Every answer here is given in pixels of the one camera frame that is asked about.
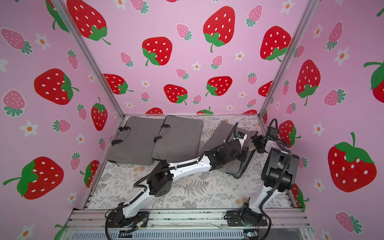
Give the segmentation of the grey laptop bag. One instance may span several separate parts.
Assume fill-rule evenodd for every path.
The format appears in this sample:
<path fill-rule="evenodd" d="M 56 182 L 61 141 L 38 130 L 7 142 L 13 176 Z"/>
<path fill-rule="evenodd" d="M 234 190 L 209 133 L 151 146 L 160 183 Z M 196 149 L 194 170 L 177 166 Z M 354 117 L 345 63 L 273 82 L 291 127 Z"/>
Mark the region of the grey laptop bag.
<path fill-rule="evenodd" d="M 160 133 L 163 119 L 130 117 L 119 136 L 112 141 L 107 160 L 113 164 L 150 166 L 155 146 L 154 139 Z"/>
<path fill-rule="evenodd" d="M 195 159 L 203 129 L 203 121 L 176 116 L 166 116 L 161 130 L 154 138 L 152 158 L 179 163 Z"/>
<path fill-rule="evenodd" d="M 198 157 L 206 150 L 210 150 L 220 144 L 224 143 L 224 140 L 228 137 L 230 131 L 232 130 L 233 125 L 222 121 L 218 128 L 214 131 L 213 135 L 207 140 L 207 142 L 202 146 L 198 152 Z M 247 169 L 255 150 L 249 150 L 250 145 L 252 145 L 252 140 L 257 136 L 258 131 L 250 132 L 248 130 L 237 128 L 237 132 L 242 132 L 247 134 L 247 139 L 243 145 L 243 150 L 246 151 L 245 159 L 234 160 L 230 163 L 227 163 L 220 169 L 221 172 L 232 175 L 234 178 L 239 179 L 245 170 Z"/>

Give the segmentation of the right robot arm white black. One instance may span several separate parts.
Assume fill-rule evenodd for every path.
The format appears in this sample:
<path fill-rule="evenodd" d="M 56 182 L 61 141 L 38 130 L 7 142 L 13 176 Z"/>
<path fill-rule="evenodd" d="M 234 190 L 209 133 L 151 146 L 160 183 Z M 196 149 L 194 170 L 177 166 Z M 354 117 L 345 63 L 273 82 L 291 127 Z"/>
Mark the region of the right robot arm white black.
<path fill-rule="evenodd" d="M 290 190 L 295 183 L 299 157 L 289 149 L 289 144 L 278 138 L 277 119 L 273 119 L 264 136 L 253 140 L 259 154 L 267 153 L 267 160 L 262 170 L 262 186 L 257 193 L 243 204 L 240 210 L 240 222 L 245 226 L 258 224 L 267 215 L 266 206 L 279 193 Z"/>

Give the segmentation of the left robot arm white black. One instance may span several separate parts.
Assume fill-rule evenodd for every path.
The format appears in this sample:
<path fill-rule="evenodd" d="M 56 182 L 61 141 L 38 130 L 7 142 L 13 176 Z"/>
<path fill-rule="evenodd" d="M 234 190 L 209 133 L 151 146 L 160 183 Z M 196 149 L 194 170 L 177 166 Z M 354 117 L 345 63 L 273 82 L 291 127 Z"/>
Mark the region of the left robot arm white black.
<path fill-rule="evenodd" d="M 248 135 L 237 130 L 238 124 L 233 126 L 222 144 L 204 151 L 199 157 L 179 163 L 161 160 L 150 174 L 135 182 L 133 187 L 142 190 L 131 200 L 106 212 L 106 238 L 113 238 L 109 233 L 112 228 L 125 228 L 124 233 L 130 234 L 146 225 L 149 212 L 143 212 L 142 208 L 153 199 L 168 194 L 173 182 L 197 173 L 222 169 L 235 160 L 244 161 L 247 158 L 248 149 L 244 145 Z"/>

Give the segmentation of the floral patterned table mat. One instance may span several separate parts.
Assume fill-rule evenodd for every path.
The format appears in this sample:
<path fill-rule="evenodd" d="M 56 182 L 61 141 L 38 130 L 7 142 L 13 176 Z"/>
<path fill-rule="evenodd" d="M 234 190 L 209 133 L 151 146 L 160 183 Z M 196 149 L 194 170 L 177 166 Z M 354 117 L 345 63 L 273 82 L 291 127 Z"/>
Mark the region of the floral patterned table mat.
<path fill-rule="evenodd" d="M 171 191 L 155 198 L 146 209 L 236 209 L 253 196 L 262 184 L 261 173 L 267 154 L 255 153 L 241 178 L 221 170 L 195 174 L 173 183 Z M 150 166 L 107 162 L 91 194 L 87 210 L 109 210 L 133 198 L 140 189 L 133 184 L 149 174 Z"/>

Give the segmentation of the white ribbed vent strip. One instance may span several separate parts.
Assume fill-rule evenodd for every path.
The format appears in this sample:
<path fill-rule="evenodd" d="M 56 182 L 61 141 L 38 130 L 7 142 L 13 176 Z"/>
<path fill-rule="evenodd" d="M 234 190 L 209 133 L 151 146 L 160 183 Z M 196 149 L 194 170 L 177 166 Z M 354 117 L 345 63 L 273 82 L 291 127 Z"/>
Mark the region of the white ribbed vent strip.
<path fill-rule="evenodd" d="M 112 240 L 243 240 L 243 230 L 143 230 L 109 232 Z"/>

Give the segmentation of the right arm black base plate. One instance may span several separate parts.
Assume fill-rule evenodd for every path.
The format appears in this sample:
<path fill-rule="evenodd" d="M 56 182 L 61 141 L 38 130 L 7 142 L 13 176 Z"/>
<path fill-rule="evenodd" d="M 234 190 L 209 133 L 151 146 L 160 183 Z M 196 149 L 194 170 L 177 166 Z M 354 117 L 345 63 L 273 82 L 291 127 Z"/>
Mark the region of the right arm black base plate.
<path fill-rule="evenodd" d="M 266 227 L 268 225 L 267 219 L 263 215 L 251 210 L 227 211 L 224 220 L 230 227 Z"/>

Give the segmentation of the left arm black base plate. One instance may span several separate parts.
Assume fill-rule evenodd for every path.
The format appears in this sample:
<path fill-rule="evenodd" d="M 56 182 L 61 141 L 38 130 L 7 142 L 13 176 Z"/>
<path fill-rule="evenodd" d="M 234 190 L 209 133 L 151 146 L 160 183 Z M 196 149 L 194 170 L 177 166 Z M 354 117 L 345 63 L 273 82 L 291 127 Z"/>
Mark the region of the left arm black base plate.
<path fill-rule="evenodd" d="M 112 213 L 108 220 L 108 228 L 133 228 L 139 226 L 146 228 L 150 212 L 138 212 L 132 218 L 126 218 L 122 211 Z"/>

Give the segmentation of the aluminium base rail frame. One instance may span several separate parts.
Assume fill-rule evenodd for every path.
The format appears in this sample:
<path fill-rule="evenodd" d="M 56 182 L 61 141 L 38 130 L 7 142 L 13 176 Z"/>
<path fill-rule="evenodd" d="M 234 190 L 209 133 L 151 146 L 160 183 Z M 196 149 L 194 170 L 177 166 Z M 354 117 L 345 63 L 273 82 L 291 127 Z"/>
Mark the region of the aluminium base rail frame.
<path fill-rule="evenodd" d="M 143 230 L 243 230 L 243 240 L 260 240 L 266 227 L 230 227 L 224 220 L 225 209 L 147 210 L 150 212 Z M 268 240 L 315 240 L 316 236 L 305 213 L 300 209 L 267 209 L 272 220 Z M 59 240 L 105 240 L 105 211 L 73 211 L 69 221 L 61 228 Z M 111 231 L 124 231 L 113 228 Z"/>

